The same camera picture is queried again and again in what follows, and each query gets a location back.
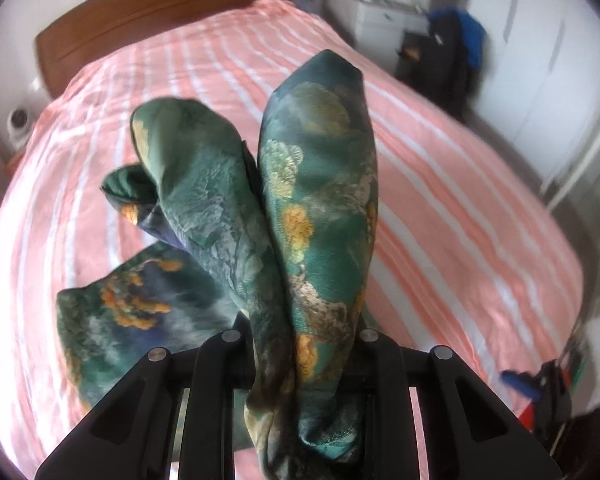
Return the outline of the black and blue hanging clothes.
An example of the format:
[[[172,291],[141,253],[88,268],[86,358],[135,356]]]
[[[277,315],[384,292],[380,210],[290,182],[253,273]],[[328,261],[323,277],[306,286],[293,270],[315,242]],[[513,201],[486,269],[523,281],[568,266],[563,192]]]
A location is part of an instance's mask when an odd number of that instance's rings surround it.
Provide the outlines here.
[[[486,30],[466,10],[445,6],[420,18],[398,49],[396,79],[459,122],[482,69]]]

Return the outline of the wooden headboard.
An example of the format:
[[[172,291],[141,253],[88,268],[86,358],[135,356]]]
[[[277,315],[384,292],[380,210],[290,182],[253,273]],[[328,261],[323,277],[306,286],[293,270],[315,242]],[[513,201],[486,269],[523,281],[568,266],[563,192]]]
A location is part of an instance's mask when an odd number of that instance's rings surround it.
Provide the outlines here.
[[[86,0],[35,38],[42,81],[61,96],[82,68],[129,44],[254,0]]]

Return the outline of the small white fan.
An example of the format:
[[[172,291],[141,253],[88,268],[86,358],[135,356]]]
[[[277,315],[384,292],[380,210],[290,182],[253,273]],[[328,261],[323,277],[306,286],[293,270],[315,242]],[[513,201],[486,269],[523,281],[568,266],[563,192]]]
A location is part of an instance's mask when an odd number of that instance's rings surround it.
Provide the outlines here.
[[[26,106],[14,108],[7,117],[7,132],[10,144],[18,151],[24,148],[33,130],[33,116]]]

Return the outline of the green patterned silk jacket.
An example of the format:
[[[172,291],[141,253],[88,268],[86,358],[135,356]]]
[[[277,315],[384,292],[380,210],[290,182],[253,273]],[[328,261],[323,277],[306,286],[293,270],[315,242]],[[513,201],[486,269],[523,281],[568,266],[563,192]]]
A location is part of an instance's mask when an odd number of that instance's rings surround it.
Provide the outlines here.
[[[138,161],[102,181],[152,244],[60,292],[71,382],[96,404],[150,349],[180,352],[251,330],[256,378],[240,429],[268,479],[332,479],[360,444],[339,389],[365,304],[378,217],[362,73],[318,52],[268,99],[257,151],[197,100],[164,96],[130,117]]]

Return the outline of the pink striped bed sheet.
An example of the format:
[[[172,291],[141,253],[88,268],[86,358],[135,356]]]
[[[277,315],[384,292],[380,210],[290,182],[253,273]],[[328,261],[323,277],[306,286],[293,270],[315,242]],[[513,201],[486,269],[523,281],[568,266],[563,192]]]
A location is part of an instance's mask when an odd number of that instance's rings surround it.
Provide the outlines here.
[[[347,46],[324,20],[258,0],[88,64],[50,103],[0,209],[0,445],[27,477],[82,418],[55,298],[146,247],[100,192],[135,158],[129,117],[156,96],[204,101],[256,146],[270,94],[332,50],[362,70],[379,162],[367,304],[399,344],[445,344],[514,411],[502,370],[565,347],[580,263],[543,204],[490,146]]]

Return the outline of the white dresser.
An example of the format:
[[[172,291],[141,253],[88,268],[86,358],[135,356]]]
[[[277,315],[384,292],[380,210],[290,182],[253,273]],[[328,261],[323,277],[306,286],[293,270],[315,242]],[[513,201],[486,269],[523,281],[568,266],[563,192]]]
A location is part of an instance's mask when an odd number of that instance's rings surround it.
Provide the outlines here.
[[[322,0],[322,14],[350,47],[390,75],[405,36],[428,35],[426,12],[396,0]]]

